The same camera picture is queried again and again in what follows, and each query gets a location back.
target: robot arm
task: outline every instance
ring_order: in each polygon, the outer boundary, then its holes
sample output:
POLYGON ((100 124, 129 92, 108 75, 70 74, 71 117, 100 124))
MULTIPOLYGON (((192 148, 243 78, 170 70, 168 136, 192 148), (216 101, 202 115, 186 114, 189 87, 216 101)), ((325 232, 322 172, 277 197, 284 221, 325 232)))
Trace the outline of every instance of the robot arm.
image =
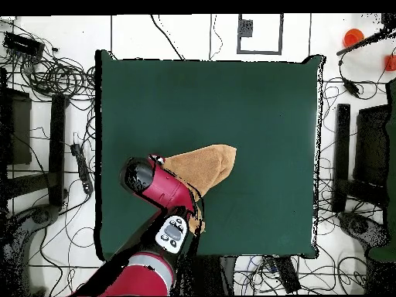
POLYGON ((188 217, 185 207, 158 211, 71 296, 169 295, 188 234, 188 217))

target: brown towel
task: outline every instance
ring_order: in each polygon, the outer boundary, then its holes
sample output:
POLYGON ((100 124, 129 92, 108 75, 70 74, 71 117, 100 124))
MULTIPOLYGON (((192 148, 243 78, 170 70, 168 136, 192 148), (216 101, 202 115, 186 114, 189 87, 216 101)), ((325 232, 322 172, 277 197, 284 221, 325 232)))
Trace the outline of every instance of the brown towel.
MULTIPOLYGON (((187 188, 194 195, 195 201, 200 197, 194 186, 203 197, 207 191, 217 185, 230 175, 234 167, 237 149, 229 145, 210 145, 192 152, 185 152, 180 155, 167 157, 163 165, 164 169, 175 173, 187 188)), ((189 230, 195 233, 195 229, 199 226, 201 220, 199 210, 195 220, 189 221, 189 230)), ((205 223, 202 222, 201 232, 205 229, 205 223)))

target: green mat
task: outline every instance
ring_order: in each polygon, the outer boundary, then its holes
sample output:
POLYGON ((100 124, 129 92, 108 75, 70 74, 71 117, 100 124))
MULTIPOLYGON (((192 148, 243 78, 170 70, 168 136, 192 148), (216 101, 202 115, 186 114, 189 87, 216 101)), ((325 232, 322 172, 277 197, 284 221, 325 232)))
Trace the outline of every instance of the green mat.
POLYGON ((312 253, 317 78, 304 63, 113 60, 101 52, 101 247, 109 258, 154 212, 128 194, 130 156, 237 148, 204 197, 198 254, 312 253))

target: orange object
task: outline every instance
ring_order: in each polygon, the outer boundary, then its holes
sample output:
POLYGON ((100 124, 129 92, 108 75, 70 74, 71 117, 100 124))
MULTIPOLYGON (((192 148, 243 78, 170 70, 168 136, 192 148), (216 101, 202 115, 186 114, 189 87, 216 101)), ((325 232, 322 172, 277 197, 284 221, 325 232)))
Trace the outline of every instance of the orange object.
POLYGON ((396 70, 396 56, 385 56, 384 57, 385 70, 388 72, 393 72, 396 70))
POLYGON ((353 46, 355 43, 364 39, 363 33, 359 29, 350 29, 343 37, 343 46, 353 46))

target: cable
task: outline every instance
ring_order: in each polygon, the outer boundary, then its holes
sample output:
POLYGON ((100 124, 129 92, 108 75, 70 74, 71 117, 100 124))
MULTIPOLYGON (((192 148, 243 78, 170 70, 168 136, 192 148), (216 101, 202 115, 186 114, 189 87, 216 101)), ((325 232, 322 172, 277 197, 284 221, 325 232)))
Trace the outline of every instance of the cable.
POLYGON ((212 58, 213 58, 215 55, 217 55, 217 54, 221 51, 221 48, 223 47, 223 40, 220 38, 220 36, 217 34, 217 32, 216 32, 216 30, 215 30, 216 20, 217 20, 217 14, 214 16, 213 31, 214 31, 214 34, 216 34, 216 36, 220 39, 221 45, 220 45, 219 50, 218 50, 217 52, 215 52, 215 53, 210 57, 210 60, 212 60, 212 58))
MULTIPOLYGON (((392 55, 393 55, 393 53, 394 53, 395 50, 396 50, 396 47, 392 50, 392 53, 391 53, 391 56, 389 57, 389 60, 391 59, 391 57, 392 57, 392 55)), ((361 93, 359 93, 358 91, 354 91, 354 92, 353 92, 353 95, 354 95, 356 98, 361 99, 361 100, 369 100, 369 99, 373 98, 373 97, 377 94, 377 92, 378 92, 378 83, 380 82, 380 79, 382 78, 382 76, 384 75, 384 73, 385 73, 385 71, 386 71, 386 67, 387 67, 387 65, 388 65, 388 63, 389 63, 389 60, 387 61, 387 64, 385 65, 385 68, 384 68, 384 70, 382 71, 382 74, 381 74, 380 77, 378 78, 377 83, 375 83, 375 82, 373 82, 373 81, 360 81, 360 82, 356 82, 356 81, 352 81, 352 80, 346 79, 346 78, 343 76, 343 73, 342 73, 342 71, 341 71, 341 66, 342 66, 342 64, 343 64, 343 58, 345 57, 346 54, 347 54, 347 53, 344 53, 344 54, 341 56, 341 59, 340 59, 340 61, 339 61, 339 63, 338 63, 340 76, 341 76, 341 78, 343 79, 344 86, 346 86, 347 89, 353 90, 353 89, 356 89, 356 88, 357 88, 357 87, 356 87, 356 84, 362 84, 363 82, 366 83, 366 84, 367 84, 367 83, 373 84, 373 85, 375 85, 375 92, 374 92, 374 94, 373 94, 372 96, 370 96, 370 97, 362 98, 362 97, 360 97, 360 96, 358 95, 358 94, 362 94, 362 93, 364 92, 364 88, 363 88, 363 86, 361 86, 361 85, 360 85, 360 86, 362 87, 362 92, 361 92, 361 93)))
POLYGON ((56 281, 56 284, 51 289, 51 292, 49 292, 49 297, 52 297, 53 290, 59 284, 60 279, 63 277, 63 270, 62 270, 62 268, 59 267, 59 265, 56 265, 55 263, 50 261, 43 253, 43 244, 44 244, 44 241, 46 240, 46 233, 47 233, 46 229, 47 229, 47 227, 44 228, 44 237, 43 237, 43 240, 41 241, 41 244, 40 244, 40 247, 39 247, 39 252, 40 252, 41 256, 44 258, 44 260, 46 260, 48 263, 56 266, 60 270, 60 277, 58 278, 58 280, 56 281))
POLYGON ((150 17, 151 17, 152 22, 154 23, 155 27, 156 27, 157 29, 159 29, 159 31, 166 37, 166 39, 168 40, 169 44, 172 46, 173 50, 175 50, 175 52, 177 53, 177 56, 179 56, 179 58, 180 58, 181 60, 185 60, 184 57, 181 56, 181 55, 179 54, 179 52, 176 50, 175 46, 173 45, 173 43, 172 43, 172 41, 169 39, 169 37, 166 35, 166 33, 157 25, 157 23, 156 23, 155 20, 154 20, 154 17, 153 17, 152 15, 150 15, 150 17))
POLYGON ((338 262, 338 265, 337 265, 337 275, 338 275, 338 281, 339 281, 339 283, 340 283, 340 286, 341 286, 341 289, 343 290, 343 292, 346 294, 346 295, 349 295, 348 293, 347 293, 347 291, 346 291, 346 289, 343 287, 343 280, 341 279, 341 273, 340 273, 340 266, 341 266, 341 263, 343 263, 345 260, 347 260, 347 259, 354 259, 354 260, 358 260, 360 263, 363 263, 364 265, 366 265, 366 262, 364 262, 364 261, 362 261, 360 258, 357 258, 356 256, 346 256, 345 258, 343 258, 343 259, 341 259, 339 262, 338 262))

